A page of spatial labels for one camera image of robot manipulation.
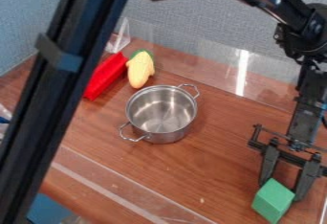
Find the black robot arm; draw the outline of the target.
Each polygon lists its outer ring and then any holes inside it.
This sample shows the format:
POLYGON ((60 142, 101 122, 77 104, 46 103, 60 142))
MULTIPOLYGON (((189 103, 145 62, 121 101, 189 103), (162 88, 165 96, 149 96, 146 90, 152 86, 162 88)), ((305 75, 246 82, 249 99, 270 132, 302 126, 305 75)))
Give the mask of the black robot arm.
MULTIPOLYGON (((60 0, 38 54, 0 143, 0 224, 22 224, 49 164, 69 126, 86 83, 128 0, 60 0)), ((298 167, 294 197, 304 198, 313 180, 327 177, 315 146, 327 127, 327 5, 301 0, 237 0, 278 22, 274 39, 300 65, 298 96, 286 132, 269 144, 249 140, 262 155, 258 179, 272 175, 277 161, 298 167)))

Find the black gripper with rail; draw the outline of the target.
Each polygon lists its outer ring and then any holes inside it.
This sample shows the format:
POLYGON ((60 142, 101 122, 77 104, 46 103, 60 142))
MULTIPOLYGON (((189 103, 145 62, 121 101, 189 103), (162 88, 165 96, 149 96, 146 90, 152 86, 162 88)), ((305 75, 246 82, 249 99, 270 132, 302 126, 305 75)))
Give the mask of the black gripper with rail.
POLYGON ((320 164, 321 156, 319 154, 327 152, 327 149, 313 145, 317 128, 325 123, 325 111, 327 103, 297 101, 285 134, 256 124, 248 141, 248 146, 261 153, 258 186, 262 186, 272 177, 280 159, 301 168, 293 188, 294 201, 300 201, 305 197, 315 179, 320 176, 327 177, 327 167, 320 164), (285 146, 297 152, 305 152, 312 148, 316 153, 309 160, 305 160, 285 151, 280 151, 278 146, 285 146))

